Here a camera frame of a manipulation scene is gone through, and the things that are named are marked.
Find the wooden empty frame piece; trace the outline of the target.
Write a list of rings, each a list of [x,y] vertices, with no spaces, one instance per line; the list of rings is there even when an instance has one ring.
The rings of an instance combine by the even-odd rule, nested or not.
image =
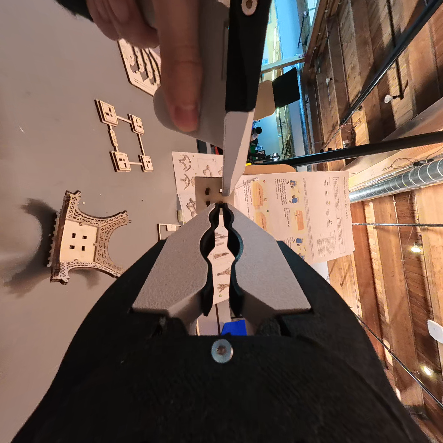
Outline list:
[[[181,228],[181,224],[166,224],[166,223],[158,223],[157,224],[157,233],[158,240],[166,240],[170,235],[175,233]]]

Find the folded assembly instruction booklet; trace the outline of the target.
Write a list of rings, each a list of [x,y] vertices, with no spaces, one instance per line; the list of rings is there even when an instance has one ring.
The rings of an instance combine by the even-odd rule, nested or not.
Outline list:
[[[176,191],[180,208],[178,220],[190,221],[197,215],[196,210],[196,177],[222,176],[223,159],[221,155],[172,152]],[[223,224],[220,213],[219,225],[214,231],[215,247],[208,256],[213,269],[213,304],[224,302],[229,298],[230,269],[234,260],[228,249],[228,231]]]

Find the cardboard panel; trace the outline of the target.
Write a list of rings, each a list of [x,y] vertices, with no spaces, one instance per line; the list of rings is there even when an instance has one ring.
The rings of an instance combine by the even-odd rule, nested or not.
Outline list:
[[[254,110],[254,121],[261,120],[275,112],[273,84],[270,80],[261,82],[258,86],[257,102]]]

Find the person's left hand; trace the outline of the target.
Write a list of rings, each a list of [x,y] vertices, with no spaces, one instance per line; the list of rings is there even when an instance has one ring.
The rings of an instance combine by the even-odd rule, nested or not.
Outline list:
[[[202,62],[198,43],[198,1],[155,0],[155,28],[150,27],[133,0],[88,0],[93,22],[111,40],[125,39],[136,47],[157,47],[161,86],[174,125],[197,130]]]

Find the large instruction poster sheet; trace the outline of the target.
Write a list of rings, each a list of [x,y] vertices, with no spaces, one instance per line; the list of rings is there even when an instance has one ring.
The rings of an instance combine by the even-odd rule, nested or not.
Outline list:
[[[234,206],[307,263],[354,250],[346,171],[243,175]]]

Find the grey desk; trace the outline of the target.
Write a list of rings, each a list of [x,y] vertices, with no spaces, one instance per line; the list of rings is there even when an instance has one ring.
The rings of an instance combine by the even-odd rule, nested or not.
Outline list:
[[[55,1],[1,1],[1,442],[10,442],[45,395],[82,321],[117,280],[74,270],[67,285],[47,267],[66,190],[130,224],[109,242],[128,269],[177,222],[171,152],[196,140],[158,122],[152,96],[131,85],[116,42]],[[115,172],[95,100],[141,118],[152,172]]]

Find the wooden square plate with pegs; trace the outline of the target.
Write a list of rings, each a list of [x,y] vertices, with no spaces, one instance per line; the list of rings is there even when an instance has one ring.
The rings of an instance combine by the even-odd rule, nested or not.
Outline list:
[[[195,201],[197,213],[201,213],[213,203],[225,202],[226,197],[222,194],[222,178],[208,176],[196,177]]]

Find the black stand pole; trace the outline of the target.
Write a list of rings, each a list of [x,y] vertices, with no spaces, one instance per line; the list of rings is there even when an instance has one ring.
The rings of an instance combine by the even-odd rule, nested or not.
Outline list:
[[[289,165],[291,167],[309,166],[318,163],[328,163],[343,159],[359,158],[375,154],[394,152],[403,149],[415,148],[425,145],[442,143],[443,132],[436,131],[425,134],[402,137],[389,141],[380,141],[377,143],[364,144],[354,147],[336,149],[320,153],[314,153],[293,158],[280,159],[276,161],[265,161],[255,163],[255,166],[264,165]]]

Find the blue plastic bin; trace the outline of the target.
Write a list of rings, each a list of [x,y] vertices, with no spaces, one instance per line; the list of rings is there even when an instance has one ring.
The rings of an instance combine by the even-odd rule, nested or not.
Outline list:
[[[221,335],[247,336],[245,319],[224,323]]]

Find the wooden poster backing board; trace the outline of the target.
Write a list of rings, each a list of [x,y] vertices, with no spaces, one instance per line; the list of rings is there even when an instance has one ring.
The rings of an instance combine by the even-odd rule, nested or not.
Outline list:
[[[277,174],[277,173],[293,173],[296,172],[292,166],[287,164],[257,164],[247,165],[243,175],[257,174]]]

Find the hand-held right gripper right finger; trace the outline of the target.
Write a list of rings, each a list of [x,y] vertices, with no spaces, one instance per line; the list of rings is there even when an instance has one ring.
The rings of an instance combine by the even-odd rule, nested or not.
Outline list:
[[[234,260],[229,301],[236,316],[275,317],[308,312],[311,305],[273,236],[228,203],[222,205]]]

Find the black panel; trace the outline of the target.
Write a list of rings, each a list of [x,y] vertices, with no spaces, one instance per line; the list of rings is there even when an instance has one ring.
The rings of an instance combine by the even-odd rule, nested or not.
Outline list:
[[[300,100],[298,71],[294,67],[272,81],[275,108],[283,108]]]

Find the wooden lattice tower base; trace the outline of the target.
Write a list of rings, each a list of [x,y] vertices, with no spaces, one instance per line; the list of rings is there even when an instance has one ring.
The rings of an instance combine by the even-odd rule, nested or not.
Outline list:
[[[80,200],[80,191],[65,191],[63,205],[56,213],[47,264],[53,283],[68,284],[69,272],[75,269],[92,269],[114,278],[125,271],[111,259],[108,244],[117,228],[130,223],[127,211],[94,217],[78,208]]]

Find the wooden laser-cut parts sheet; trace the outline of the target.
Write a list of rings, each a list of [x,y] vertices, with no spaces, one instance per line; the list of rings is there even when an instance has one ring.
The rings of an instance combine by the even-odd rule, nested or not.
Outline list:
[[[160,55],[151,48],[135,47],[124,39],[117,43],[128,81],[153,96],[161,84]]]

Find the wooden four-square frame piece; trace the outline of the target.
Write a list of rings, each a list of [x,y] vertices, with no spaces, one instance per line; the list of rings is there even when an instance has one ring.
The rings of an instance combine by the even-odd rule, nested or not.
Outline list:
[[[102,100],[95,100],[97,113],[103,125],[108,128],[108,135],[113,149],[109,152],[115,172],[130,172],[132,166],[139,166],[144,173],[153,172],[153,164],[150,156],[145,153],[142,136],[145,134],[142,120],[133,115],[128,114],[127,117],[117,115],[114,106]],[[119,122],[130,125],[131,132],[137,136],[141,153],[138,155],[137,161],[130,161],[128,155],[119,149],[115,128]]]

